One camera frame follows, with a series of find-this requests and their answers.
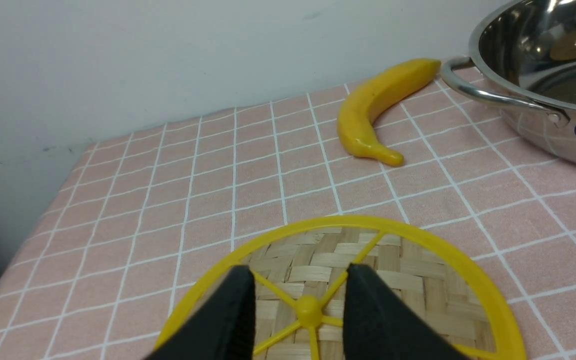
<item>pot rim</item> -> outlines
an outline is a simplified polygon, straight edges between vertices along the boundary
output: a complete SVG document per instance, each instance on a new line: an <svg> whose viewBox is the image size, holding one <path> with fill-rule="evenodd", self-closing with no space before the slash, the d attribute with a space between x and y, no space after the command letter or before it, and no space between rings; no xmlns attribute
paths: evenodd
<svg viewBox="0 0 576 360"><path fill-rule="evenodd" d="M556 109L563 110L567 112L567 110L574 110L576 111L576 104L568 103L564 101L555 100L553 98L549 98L547 96L539 95L535 92L528 91L527 89L523 89L508 80L504 79L503 77L499 76L495 73L484 61L481 57L481 53L479 52L479 39L483 34L484 30L496 19L498 18L503 12L514 7L520 2L524 2L525 0L514 0L509 2L498 9L491 12L488 16L483 18L480 23L475 27L475 29L470 34L470 39L468 41L468 51L470 53L470 58L472 59L473 63L475 64L476 68L481 71L481 73L486 76L488 79L492 80L496 84L502 86L506 90L523 96L524 98L535 100L538 103L544 105L550 105Z"/></svg>

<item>pot handle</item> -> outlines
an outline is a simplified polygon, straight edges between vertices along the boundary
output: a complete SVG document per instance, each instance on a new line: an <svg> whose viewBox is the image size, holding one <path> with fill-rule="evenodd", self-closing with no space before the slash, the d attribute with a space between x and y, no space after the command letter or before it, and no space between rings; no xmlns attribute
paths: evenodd
<svg viewBox="0 0 576 360"><path fill-rule="evenodd" d="M567 115L558 109L541 105L517 96L500 95L477 88L473 86L473 84L461 79L454 72L455 69L472 68L473 66L475 66L475 64L469 56L450 59L441 66L441 79L446 83L446 85L459 94L484 105L488 105L489 107L521 107L522 109L546 112L548 120L558 128L564 127L569 122Z"/></svg>

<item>yellow plastic ring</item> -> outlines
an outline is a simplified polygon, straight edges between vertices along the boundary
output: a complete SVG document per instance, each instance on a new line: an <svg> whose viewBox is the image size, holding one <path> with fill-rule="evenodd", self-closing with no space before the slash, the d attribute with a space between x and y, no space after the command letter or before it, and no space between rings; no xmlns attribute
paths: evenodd
<svg viewBox="0 0 576 360"><path fill-rule="evenodd" d="M173 313L166 321L164 328L157 339L155 348L158 348L166 342L178 328L183 325L190 310L194 307L196 301L201 295L209 289L223 273L228 271L233 265L238 264L239 260L249 253L253 253L258 248L265 246L273 241L289 237L298 233L320 228L369 228L371 230L384 231L390 234L396 234L411 242L417 243L424 248L433 251L437 256L443 259L446 264L450 265L457 273L466 280L472 291L477 296L487 317L490 321L490 328L493 333L496 344L496 352L492 355L477 349L456 346L462 353L469 356L480 358L498 359L498 360L525 360L526 353L521 340L519 327L512 315L510 307L505 302L503 296L480 269L473 260L462 253L460 250L429 232L420 230L413 226L399 223L384 218L372 216L330 216L324 218L307 219L305 221L292 223L270 232L267 232L240 248L236 249L220 262L213 266L205 273L191 289L185 294L183 299L174 308Z"/></svg>

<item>yellow spoke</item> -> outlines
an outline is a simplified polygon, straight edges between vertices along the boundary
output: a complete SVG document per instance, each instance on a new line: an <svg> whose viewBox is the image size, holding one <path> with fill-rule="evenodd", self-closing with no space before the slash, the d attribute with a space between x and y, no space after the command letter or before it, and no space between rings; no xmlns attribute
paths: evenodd
<svg viewBox="0 0 576 360"><path fill-rule="evenodd" d="M332 326L336 326L336 327L343 327L343 320L342 319L337 319L336 317L332 317L332 316L327 316L324 315L324 317L321 319L321 322L324 324L328 324L328 325L332 325Z"/></svg>
<svg viewBox="0 0 576 360"><path fill-rule="evenodd" d="M492 352L488 352L488 351L483 351L483 350L479 350L477 348L471 348L468 346L463 346L463 345L459 345L459 344L452 344L453 347L455 347L460 353L468 355L468 356L474 356L475 358L484 358L484 359L497 359L497 355L495 353Z"/></svg>
<svg viewBox="0 0 576 360"><path fill-rule="evenodd" d="M377 246L377 243L379 242L379 240L381 240L385 235L386 235L385 231L379 231L379 233L377 235L375 235L375 237L372 240L370 240L370 242L368 244L366 244L366 246L364 246L364 248L362 248L361 251L359 251L359 253L357 253L357 256L354 258L354 260L352 260L352 263L353 264L359 264L363 260L363 258L365 258L366 255L368 255L370 250L372 250L372 248ZM330 300L334 296L334 293L337 290L339 290L339 287L341 287L341 285L343 285L343 283L345 282L345 280L347 278L348 278L348 272L344 271L341 275L339 275L338 278L336 278L336 280L333 281L332 284L330 284L330 286L328 287L328 290L326 291L324 296L321 298L322 306L326 306L327 303L330 302Z"/></svg>
<svg viewBox="0 0 576 360"><path fill-rule="evenodd" d="M379 234L377 234L372 240L370 240L370 242L364 248L362 248L361 251L359 251L359 253L357 253L357 256L354 258L354 260L352 260L352 263L359 264L363 260L363 258L365 258L366 255L368 255L370 250L372 250L372 248L377 246L379 240L381 240L385 235L386 235L385 231L379 231Z"/></svg>
<svg viewBox="0 0 576 360"><path fill-rule="evenodd" d="M295 321L294 323L288 325L283 330L275 333L274 336L269 337L264 342L261 342L260 344L258 344L258 346L254 347L253 355L254 356L259 355L262 351L280 342L281 339L287 337L291 333L294 333L300 327L301 324L298 321Z"/></svg>
<svg viewBox="0 0 576 360"><path fill-rule="evenodd" d="M278 296L279 299L283 300L287 305L290 305L291 308L294 309L295 306L297 306L297 302L293 298L291 298L288 294L286 294L285 291L279 289L278 286L272 284L269 280L267 280L267 278L264 278L260 273L253 271L252 269L250 269L250 271L252 272L255 280L257 280L259 283L262 283L262 285L264 285L271 292L274 292L274 294Z"/></svg>
<svg viewBox="0 0 576 360"><path fill-rule="evenodd" d="M312 360L319 360L319 344L317 342L317 329L314 327L308 328L310 335L310 358Z"/></svg>

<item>center hub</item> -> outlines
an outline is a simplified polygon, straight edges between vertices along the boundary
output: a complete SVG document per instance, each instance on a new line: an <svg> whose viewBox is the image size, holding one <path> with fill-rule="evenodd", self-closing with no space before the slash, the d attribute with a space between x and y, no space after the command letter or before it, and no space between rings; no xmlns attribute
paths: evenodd
<svg viewBox="0 0 576 360"><path fill-rule="evenodd" d="M297 319L306 328L319 326L324 316L321 312L319 301L312 295L304 295L298 298L295 311L297 312Z"/></svg>

